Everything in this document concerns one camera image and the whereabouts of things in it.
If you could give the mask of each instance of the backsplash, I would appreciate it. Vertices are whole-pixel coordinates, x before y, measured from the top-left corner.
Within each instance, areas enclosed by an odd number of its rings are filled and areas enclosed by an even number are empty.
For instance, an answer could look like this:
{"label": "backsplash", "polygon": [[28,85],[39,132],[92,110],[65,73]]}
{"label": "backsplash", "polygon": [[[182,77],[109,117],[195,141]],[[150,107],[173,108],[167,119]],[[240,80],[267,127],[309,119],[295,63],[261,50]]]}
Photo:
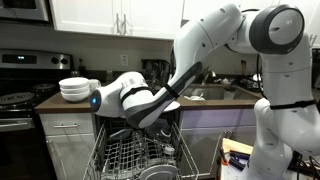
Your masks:
{"label": "backsplash", "polygon": [[[53,27],[0,24],[0,48],[34,49],[72,54],[87,70],[141,71],[141,59],[170,61],[172,41],[113,36],[97,36],[55,31]],[[121,66],[120,54],[128,54],[128,66]],[[247,61],[247,72],[255,70],[256,55],[237,54],[222,47],[211,54],[204,66],[218,74],[241,74],[240,60]]]}

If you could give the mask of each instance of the dishwasher rack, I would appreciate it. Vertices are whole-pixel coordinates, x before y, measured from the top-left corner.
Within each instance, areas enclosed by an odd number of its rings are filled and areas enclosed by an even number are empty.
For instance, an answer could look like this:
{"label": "dishwasher rack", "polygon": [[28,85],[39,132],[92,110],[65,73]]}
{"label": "dishwasher rack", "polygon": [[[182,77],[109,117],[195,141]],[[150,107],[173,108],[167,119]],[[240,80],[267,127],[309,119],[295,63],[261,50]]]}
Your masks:
{"label": "dishwasher rack", "polygon": [[171,137],[150,138],[134,131],[129,138],[109,142],[102,126],[83,180],[140,180],[144,170],[158,165],[177,169],[170,179],[198,179],[198,169],[177,125],[173,123],[170,129]]}

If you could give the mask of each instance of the kitchen sink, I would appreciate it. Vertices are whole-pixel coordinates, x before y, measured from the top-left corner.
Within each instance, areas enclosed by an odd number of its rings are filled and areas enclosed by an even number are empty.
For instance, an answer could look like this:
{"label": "kitchen sink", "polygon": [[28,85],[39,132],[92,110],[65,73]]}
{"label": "kitchen sink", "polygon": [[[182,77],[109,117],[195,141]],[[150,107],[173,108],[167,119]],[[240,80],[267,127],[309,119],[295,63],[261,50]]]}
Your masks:
{"label": "kitchen sink", "polygon": [[259,99],[259,97],[250,94],[236,86],[214,86],[214,85],[191,85],[183,93],[182,96],[201,96],[205,100],[251,100]]}

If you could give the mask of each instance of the white bowl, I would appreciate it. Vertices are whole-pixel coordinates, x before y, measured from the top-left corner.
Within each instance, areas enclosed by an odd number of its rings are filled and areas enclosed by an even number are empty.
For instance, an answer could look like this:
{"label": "white bowl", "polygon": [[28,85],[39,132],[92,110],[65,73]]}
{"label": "white bowl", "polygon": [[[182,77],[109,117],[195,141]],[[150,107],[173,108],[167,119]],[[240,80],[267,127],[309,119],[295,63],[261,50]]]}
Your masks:
{"label": "white bowl", "polygon": [[59,82],[60,88],[63,89],[78,89],[88,86],[89,79],[83,77],[73,77],[63,79]]}
{"label": "white bowl", "polygon": [[63,89],[63,88],[60,88],[61,92],[63,94],[79,94],[79,93],[84,93],[84,92],[87,92],[89,89],[89,85],[88,86],[85,86],[83,88],[78,88],[78,89]]}
{"label": "white bowl", "polygon": [[70,102],[81,102],[85,100],[90,94],[90,90],[84,92],[84,93],[79,93],[79,94],[65,94],[61,92],[61,95],[63,99],[70,101]]}

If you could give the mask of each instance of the stove burner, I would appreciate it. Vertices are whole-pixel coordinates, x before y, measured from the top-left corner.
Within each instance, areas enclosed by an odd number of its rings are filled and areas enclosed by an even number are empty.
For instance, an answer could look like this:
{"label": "stove burner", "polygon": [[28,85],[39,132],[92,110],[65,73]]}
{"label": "stove burner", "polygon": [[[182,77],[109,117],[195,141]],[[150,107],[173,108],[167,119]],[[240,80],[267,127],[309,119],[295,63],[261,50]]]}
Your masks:
{"label": "stove burner", "polygon": [[34,94],[30,92],[8,94],[0,97],[0,105],[17,104],[33,99]]}
{"label": "stove burner", "polygon": [[55,87],[56,87],[55,84],[48,84],[48,83],[38,84],[38,85],[33,86],[33,88],[35,90],[47,90],[47,89],[52,89],[52,88],[55,88]]}

